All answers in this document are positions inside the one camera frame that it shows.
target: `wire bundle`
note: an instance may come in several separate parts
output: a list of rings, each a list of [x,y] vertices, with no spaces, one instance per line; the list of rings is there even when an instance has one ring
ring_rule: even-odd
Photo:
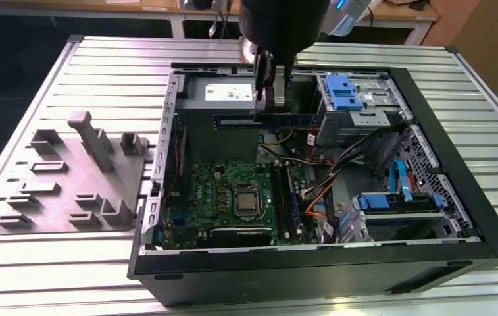
[[[336,158],[335,162],[331,164],[328,171],[327,171],[327,176],[325,178],[319,181],[313,186],[307,188],[304,190],[303,195],[309,196],[313,192],[316,192],[320,188],[321,191],[316,195],[315,199],[312,200],[309,206],[307,207],[304,214],[305,215],[313,215],[313,216],[320,216],[323,217],[324,214],[312,212],[312,207],[323,197],[323,195],[327,193],[329,188],[332,187],[332,183],[335,180],[335,177],[337,173],[341,171],[341,168],[360,155],[363,155],[363,150],[371,145],[371,142],[375,140],[376,137],[389,133],[389,132],[397,132],[405,127],[405,124],[399,124],[392,127],[387,128],[379,128],[373,130],[369,134],[367,134],[364,137],[361,137],[352,145],[349,145],[340,156]]]

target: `yellow wire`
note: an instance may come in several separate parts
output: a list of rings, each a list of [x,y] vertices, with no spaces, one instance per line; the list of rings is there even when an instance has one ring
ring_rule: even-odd
[[[287,136],[284,138],[281,138],[280,140],[277,140],[275,142],[271,142],[271,143],[260,143],[259,146],[273,146],[273,145],[279,145],[284,141],[287,141],[287,139],[289,139],[291,135],[293,135],[293,129],[289,130],[289,134],[287,134]]]

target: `side panel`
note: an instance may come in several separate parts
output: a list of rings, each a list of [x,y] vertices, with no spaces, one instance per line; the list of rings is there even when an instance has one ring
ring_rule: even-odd
[[[448,273],[431,280],[429,274],[438,273],[440,269]],[[416,277],[421,277],[423,281],[412,292],[420,292],[463,274],[468,269],[471,266],[458,269],[448,267],[444,261],[423,261],[145,275],[140,281],[157,301],[168,306],[388,294],[395,286]]]

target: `blue plastic clip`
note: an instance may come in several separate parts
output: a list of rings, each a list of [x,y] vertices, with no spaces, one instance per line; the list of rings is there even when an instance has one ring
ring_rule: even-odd
[[[399,159],[392,160],[391,168],[388,170],[388,189],[392,192],[396,191],[395,169],[399,171],[399,191],[403,192],[404,201],[409,202],[412,200],[412,195],[408,187],[407,168],[403,160]]]
[[[360,209],[368,209],[368,202],[363,198],[363,196],[357,196],[357,204],[360,206]]]
[[[363,104],[355,97],[355,89],[348,77],[328,74],[324,80],[332,98],[332,108],[335,110],[361,110]]]
[[[384,194],[367,194],[363,196],[368,202],[369,209],[388,209],[388,201]]]
[[[432,194],[432,199],[434,199],[435,208],[438,210],[440,210],[443,208],[443,205],[444,205],[442,196],[438,193],[434,193]]]
[[[348,221],[348,213],[344,214],[343,218],[340,219],[340,222],[337,223],[337,229],[341,229],[341,227],[344,226],[345,222]]]

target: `aluminum table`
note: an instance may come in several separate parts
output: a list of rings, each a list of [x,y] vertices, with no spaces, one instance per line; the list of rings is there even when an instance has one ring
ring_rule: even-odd
[[[137,131],[157,142],[172,61],[239,63],[240,43],[71,38],[0,155],[0,213],[17,175],[36,157],[27,146],[35,129],[73,134],[65,124],[71,111],[91,111],[93,126],[109,136]],[[317,43],[297,55],[297,63],[407,68],[498,212],[498,99],[460,55],[440,47]],[[420,294],[168,310],[140,283],[125,278],[131,245],[132,232],[0,236],[0,315],[498,314],[498,268],[463,275]]]

